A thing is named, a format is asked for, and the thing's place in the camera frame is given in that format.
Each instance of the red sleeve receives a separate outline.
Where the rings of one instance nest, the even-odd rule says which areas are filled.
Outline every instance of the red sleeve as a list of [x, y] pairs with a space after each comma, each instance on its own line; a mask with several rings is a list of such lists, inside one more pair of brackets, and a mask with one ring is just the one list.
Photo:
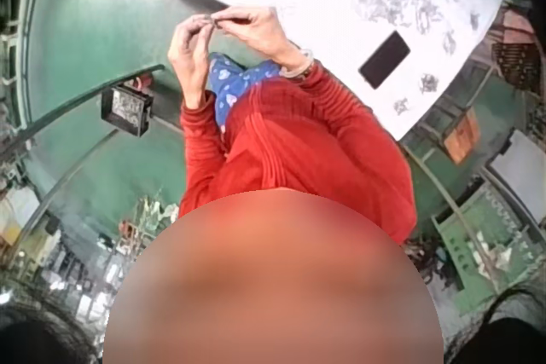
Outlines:
[[190, 110], [183, 104], [180, 125], [185, 136], [188, 186], [180, 204], [178, 217], [203, 205], [211, 180], [225, 161], [224, 145], [216, 124], [215, 95], [206, 91], [203, 107]]
[[397, 143], [373, 113], [316, 61], [298, 82], [311, 94], [318, 115], [351, 161], [365, 174], [380, 204], [381, 227], [397, 242], [408, 238], [416, 223], [411, 173]]

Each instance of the green floor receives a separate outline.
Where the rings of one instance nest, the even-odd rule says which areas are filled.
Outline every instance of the green floor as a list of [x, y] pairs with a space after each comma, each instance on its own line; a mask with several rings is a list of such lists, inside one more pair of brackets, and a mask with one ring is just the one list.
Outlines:
[[[166, 61], [175, 25], [195, 12], [210, 12], [200, 0], [37, 0], [31, 29], [29, 90], [32, 119], [106, 80]], [[244, 65], [259, 58], [233, 39], [216, 36], [212, 49]], [[479, 82], [479, 72], [463, 73], [452, 85], [464, 95]], [[178, 90], [171, 71], [159, 81]], [[468, 178], [502, 144], [520, 113], [520, 98], [501, 81], [491, 80], [476, 101], [482, 142], [472, 158], [454, 166], [442, 153], [427, 163], [457, 196]], [[90, 147], [111, 130], [100, 120], [98, 100], [89, 101], [36, 138], [29, 175], [43, 194]], [[427, 147], [413, 147], [427, 151]], [[443, 200], [412, 165], [421, 229]], [[156, 194], [178, 202], [185, 187], [183, 141], [172, 130], [153, 124], [141, 139], [118, 135], [93, 158], [52, 207], [67, 229], [94, 240], [96, 232], [115, 234], [138, 198]]]

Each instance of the bracelet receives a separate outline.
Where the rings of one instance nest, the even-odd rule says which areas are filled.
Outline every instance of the bracelet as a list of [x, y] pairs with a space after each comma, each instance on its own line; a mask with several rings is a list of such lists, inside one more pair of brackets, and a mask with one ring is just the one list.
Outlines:
[[313, 61], [315, 61], [313, 57], [313, 53], [310, 50], [301, 50], [301, 53], [306, 57], [305, 63], [302, 64], [300, 67], [296, 68], [295, 70], [289, 71], [286, 67], [281, 68], [281, 71], [279, 72], [279, 75], [284, 78], [297, 78], [301, 76], [304, 72], [308, 71], [309, 68], [312, 66]]

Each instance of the red sweater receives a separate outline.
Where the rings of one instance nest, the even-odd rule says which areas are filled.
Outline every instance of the red sweater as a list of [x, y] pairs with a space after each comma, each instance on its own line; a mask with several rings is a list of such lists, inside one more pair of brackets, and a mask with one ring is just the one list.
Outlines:
[[291, 188], [335, 200], [402, 243], [415, 226], [411, 174], [397, 144], [317, 61], [305, 80], [273, 78], [231, 109], [224, 142], [214, 95], [183, 107], [188, 189], [183, 216], [231, 194]]

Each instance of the black smartphone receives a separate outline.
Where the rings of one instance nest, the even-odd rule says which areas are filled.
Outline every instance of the black smartphone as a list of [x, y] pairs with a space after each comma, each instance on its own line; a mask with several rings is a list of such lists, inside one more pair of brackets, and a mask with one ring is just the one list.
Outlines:
[[394, 32], [358, 71], [377, 90], [409, 54], [408, 44], [398, 32]]

